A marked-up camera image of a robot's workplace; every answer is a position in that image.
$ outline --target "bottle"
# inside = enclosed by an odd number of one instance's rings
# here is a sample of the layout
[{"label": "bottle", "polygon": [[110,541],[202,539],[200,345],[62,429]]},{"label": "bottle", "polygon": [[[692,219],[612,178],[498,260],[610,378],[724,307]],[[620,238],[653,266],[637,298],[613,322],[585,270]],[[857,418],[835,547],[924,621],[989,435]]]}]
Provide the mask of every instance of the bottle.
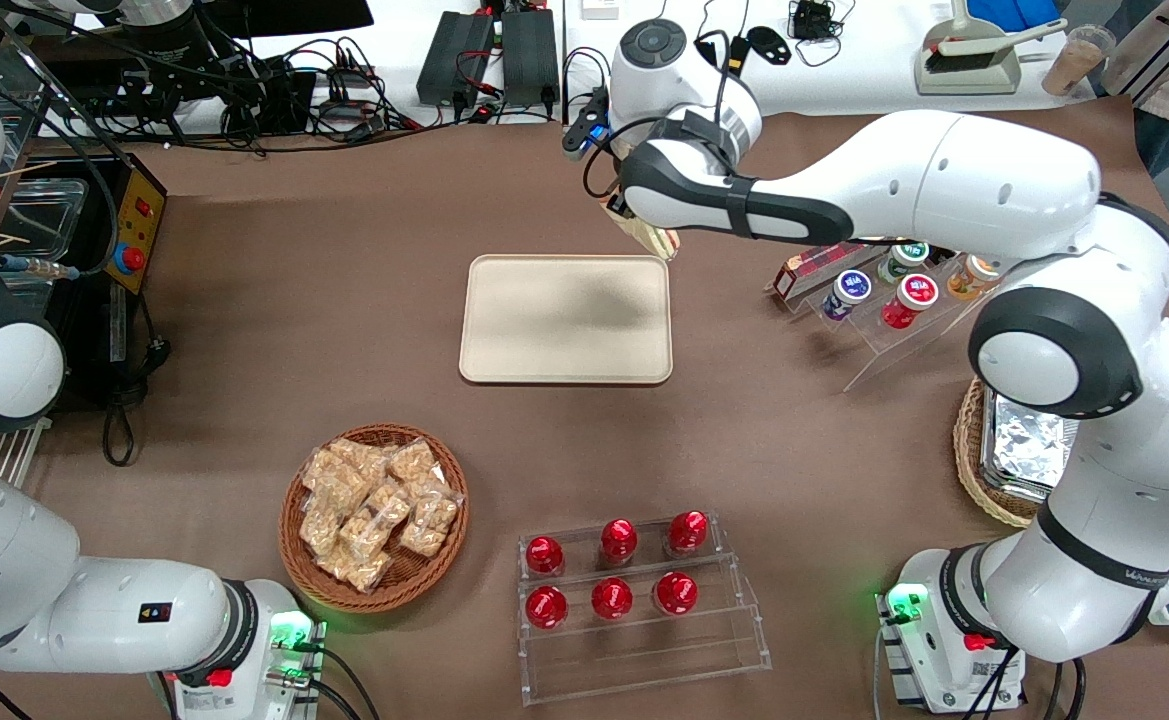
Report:
[{"label": "bottle", "polygon": [[669,573],[651,588],[651,598],[665,615],[685,615],[694,609],[699,587],[689,574]]},{"label": "bottle", "polygon": [[935,305],[940,288],[926,275],[905,275],[895,297],[881,306],[881,321],[892,328],[902,331],[913,324],[927,307]]},{"label": "bottle", "polygon": [[593,611],[601,619],[624,618],[632,610],[632,591],[621,579],[604,579],[593,588]]},{"label": "bottle", "polygon": [[877,277],[886,284],[895,284],[913,268],[926,263],[931,255],[931,245],[924,242],[912,242],[908,245],[892,245],[886,258],[877,265]]},{"label": "bottle", "polygon": [[869,281],[867,275],[860,274],[859,270],[845,270],[844,274],[837,275],[821,309],[825,318],[841,323],[850,316],[855,305],[866,300],[871,292],[873,283]]},{"label": "bottle", "polygon": [[698,510],[683,512],[667,524],[665,533],[665,552],[669,558],[680,560],[690,558],[699,551],[708,539],[708,515]]},{"label": "bottle", "polygon": [[636,551],[638,551],[638,531],[632,522],[620,518],[610,520],[602,528],[601,559],[606,568],[629,565]]},{"label": "bottle", "polygon": [[526,619],[540,630],[552,630],[566,619],[566,596],[553,587],[535,588],[526,596]]},{"label": "bottle", "polygon": [[949,295],[961,302],[974,300],[999,278],[1001,275],[992,265],[974,255],[967,255],[962,265],[949,275]]},{"label": "bottle", "polygon": [[526,568],[542,577],[560,577],[566,570],[561,544],[551,536],[539,536],[526,544]]}]

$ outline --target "wooden skewer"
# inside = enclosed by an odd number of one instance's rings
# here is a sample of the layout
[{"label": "wooden skewer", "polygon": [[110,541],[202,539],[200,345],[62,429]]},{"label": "wooden skewer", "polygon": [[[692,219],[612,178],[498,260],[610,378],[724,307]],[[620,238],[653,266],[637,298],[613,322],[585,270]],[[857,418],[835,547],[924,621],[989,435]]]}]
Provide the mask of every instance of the wooden skewer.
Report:
[{"label": "wooden skewer", "polygon": [[0,233],[0,238],[2,238],[0,245],[7,245],[9,242],[23,242],[26,245],[28,243],[26,238],[13,236],[13,234]]},{"label": "wooden skewer", "polygon": [[49,161],[49,162],[43,162],[43,164],[40,164],[40,165],[28,165],[28,167],[27,167],[27,168],[20,168],[20,169],[7,169],[7,172],[5,172],[5,173],[0,173],[0,179],[2,179],[2,178],[8,178],[8,176],[18,176],[18,174],[20,174],[20,173],[27,173],[27,172],[28,172],[28,169],[42,169],[42,168],[49,168],[49,167],[51,167],[53,165],[58,165],[58,160],[51,160],[51,161]]}]

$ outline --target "brown table surface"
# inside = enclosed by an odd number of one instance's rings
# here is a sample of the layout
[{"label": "brown table surface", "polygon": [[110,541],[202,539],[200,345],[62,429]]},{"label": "brown table surface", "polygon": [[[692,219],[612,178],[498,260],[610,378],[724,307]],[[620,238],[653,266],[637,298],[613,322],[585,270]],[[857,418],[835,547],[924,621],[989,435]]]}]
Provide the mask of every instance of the brown table surface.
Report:
[{"label": "brown table surface", "polygon": [[[1105,188],[1165,217],[1127,102],[1005,117],[1088,146]],[[791,173],[867,122],[770,118],[743,169]],[[639,251],[580,191],[558,137],[448,129],[267,160],[143,150],[175,196],[148,286],[174,354],[134,414],[144,451],[112,469],[101,416],[64,416],[32,494],[76,525],[84,553],[286,582],[277,514],[297,466],[347,428],[403,421],[459,456],[473,522],[450,575],[415,605],[323,615],[383,719],[872,716],[872,593],[914,552],[1010,532],[955,479],[964,332],[843,395],[863,356],[762,293],[793,247],[686,233],[670,266],[670,381],[465,383],[456,364],[476,256]],[[521,709],[516,539],[690,507],[720,512],[775,669]],[[1169,629],[1087,662],[1086,716],[1169,716]],[[1031,666],[1031,705],[999,716],[1039,716],[1050,680],[1050,666]],[[137,676],[0,673],[0,687],[37,719],[164,716]],[[921,716],[894,706],[888,680],[884,691],[887,716]]]}]

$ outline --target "red switch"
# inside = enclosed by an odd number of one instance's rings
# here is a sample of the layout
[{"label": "red switch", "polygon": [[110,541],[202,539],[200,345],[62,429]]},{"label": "red switch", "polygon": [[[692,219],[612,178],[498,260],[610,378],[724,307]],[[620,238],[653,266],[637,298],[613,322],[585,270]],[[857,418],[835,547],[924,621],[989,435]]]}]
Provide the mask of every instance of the red switch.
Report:
[{"label": "red switch", "polygon": [[967,646],[967,650],[971,652],[978,652],[981,650],[988,650],[997,644],[995,638],[987,638],[983,635],[968,634],[967,637],[962,638],[962,642]]},{"label": "red switch", "polygon": [[126,250],[122,251],[122,265],[131,270],[132,274],[139,274],[146,261],[148,259],[145,258],[144,251],[139,247],[127,247]]},{"label": "red switch", "polygon": [[206,673],[206,684],[214,688],[227,688],[228,684],[233,683],[233,671],[228,667],[220,667],[220,670],[212,670],[210,673]]}]

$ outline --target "wicker basket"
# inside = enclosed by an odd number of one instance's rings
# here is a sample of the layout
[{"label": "wicker basket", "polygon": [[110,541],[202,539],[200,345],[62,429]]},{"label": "wicker basket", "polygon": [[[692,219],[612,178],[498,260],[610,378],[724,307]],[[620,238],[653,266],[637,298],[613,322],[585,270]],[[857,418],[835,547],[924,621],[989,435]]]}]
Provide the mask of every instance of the wicker basket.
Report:
[{"label": "wicker basket", "polygon": [[959,423],[953,428],[953,454],[959,462],[959,479],[962,480],[962,487],[967,489],[967,493],[987,514],[1014,527],[1026,528],[1032,522],[1033,515],[1037,515],[1039,507],[1037,503],[988,487],[988,483],[983,480],[980,463],[981,443],[985,430],[984,395],[980,378],[974,379],[971,387],[967,389],[967,396],[962,399]]},{"label": "wicker basket", "polygon": [[442,544],[442,551],[433,559],[416,555],[404,547],[397,546],[397,536],[402,529],[397,528],[388,542],[388,553],[393,556],[392,565],[383,580],[371,593],[357,591],[352,584],[332,579],[313,561],[313,555],[307,544],[300,539],[300,522],[304,521],[305,498],[309,489],[300,483],[300,473],[296,473],[291,480],[291,487],[286,491],[286,500],[282,503],[281,527],[278,527],[278,545],[282,552],[282,562],[286,565],[286,572],[291,575],[291,582],[296,583],[302,591],[323,605],[333,607],[336,610],[345,612],[383,612],[397,607],[406,605],[407,602],[428,591],[430,587],[437,584],[447,569],[451,568],[455,558],[459,555],[459,547],[464,544],[464,536],[469,531],[469,487],[464,483],[464,471],[459,470],[459,463],[455,459],[442,441],[430,436],[417,428],[410,425],[364,425],[341,434],[343,438],[364,443],[364,445],[406,445],[415,438],[424,438],[433,455],[437,457],[442,465],[442,473],[447,476],[447,484],[451,489],[464,493],[465,501],[459,506],[459,515],[451,525],[451,534]]}]

